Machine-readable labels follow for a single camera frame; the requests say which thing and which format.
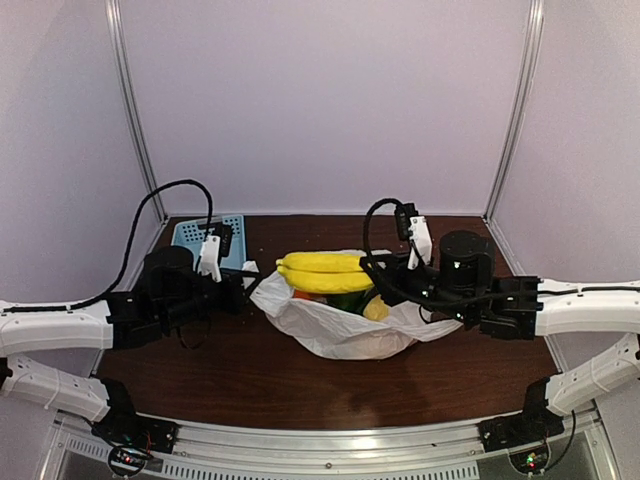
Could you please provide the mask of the orange fruit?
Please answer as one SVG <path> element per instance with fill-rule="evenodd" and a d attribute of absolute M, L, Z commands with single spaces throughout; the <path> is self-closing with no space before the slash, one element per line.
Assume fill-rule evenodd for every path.
<path fill-rule="evenodd" d="M 293 297 L 297 299 L 304 299 L 304 300 L 312 300 L 314 298 L 312 294 L 308 292 L 299 291 L 299 290 L 294 291 Z"/>

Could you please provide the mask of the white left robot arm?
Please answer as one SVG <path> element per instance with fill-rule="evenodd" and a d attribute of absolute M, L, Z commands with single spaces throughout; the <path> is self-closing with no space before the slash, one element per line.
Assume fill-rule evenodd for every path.
<path fill-rule="evenodd" d="M 144 424 L 126 388 L 38 364 L 45 350 L 141 348 L 215 312 L 239 313 L 257 286 L 257 266 L 196 263 L 191 251 L 169 246 L 147 255 L 131 291 L 108 292 L 78 304 L 1 305 L 1 393 L 80 416 L 123 444 L 137 442 Z"/>

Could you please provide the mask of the white plastic bag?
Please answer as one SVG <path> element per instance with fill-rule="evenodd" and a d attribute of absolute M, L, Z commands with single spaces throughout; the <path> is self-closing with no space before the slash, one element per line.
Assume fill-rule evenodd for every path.
<path fill-rule="evenodd" d="M 361 250 L 316 251 L 356 254 Z M 261 280 L 250 295 L 272 325 L 295 338 L 313 354 L 334 360 L 373 360 L 392 357 L 416 342 L 445 337 L 461 327 L 454 320 L 430 320 L 431 312 L 411 302 L 389 306 L 390 315 L 381 322 L 340 311 L 327 305 L 326 296 L 312 294 L 312 300 L 293 297 L 295 289 L 275 270 Z M 379 294 L 366 293 L 366 306 Z"/>

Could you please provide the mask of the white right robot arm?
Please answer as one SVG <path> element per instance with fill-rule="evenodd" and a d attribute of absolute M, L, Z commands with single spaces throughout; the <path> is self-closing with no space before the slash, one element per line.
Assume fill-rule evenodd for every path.
<path fill-rule="evenodd" d="M 412 302 L 501 340 L 532 340 L 562 333 L 618 332 L 621 340 L 574 369 L 541 379 L 526 392 L 513 419 L 519 440 L 535 440 L 576 407 L 639 376 L 639 284 L 566 283 L 536 276 L 498 277 L 493 242 L 458 230 L 439 243 L 432 267 L 417 250 L 360 261 L 382 299 Z"/>

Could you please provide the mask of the yellow banana bunch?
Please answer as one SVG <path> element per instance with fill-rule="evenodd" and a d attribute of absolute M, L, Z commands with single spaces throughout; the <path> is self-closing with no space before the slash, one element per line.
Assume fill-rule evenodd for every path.
<path fill-rule="evenodd" d="M 292 252 L 276 261 L 277 272 L 295 290 L 337 295 L 370 290 L 373 281 L 356 254 Z"/>

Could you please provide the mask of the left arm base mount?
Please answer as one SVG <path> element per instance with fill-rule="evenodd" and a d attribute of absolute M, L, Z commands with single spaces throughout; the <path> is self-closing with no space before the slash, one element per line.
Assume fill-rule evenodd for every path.
<path fill-rule="evenodd" d="M 146 417 L 137 413 L 126 387 L 119 381 L 102 379 L 106 388 L 107 413 L 93 421 L 94 431 L 104 440 L 150 452 L 171 454 L 178 425 L 172 421 Z"/>

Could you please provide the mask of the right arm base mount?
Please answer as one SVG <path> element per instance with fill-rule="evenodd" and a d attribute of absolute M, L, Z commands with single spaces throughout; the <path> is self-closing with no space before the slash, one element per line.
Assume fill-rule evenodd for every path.
<path fill-rule="evenodd" d="M 548 408 L 545 395 L 549 380 L 543 378 L 527 387 L 520 413 L 493 417 L 476 425 L 485 452 L 543 441 L 564 432 L 563 416 Z"/>

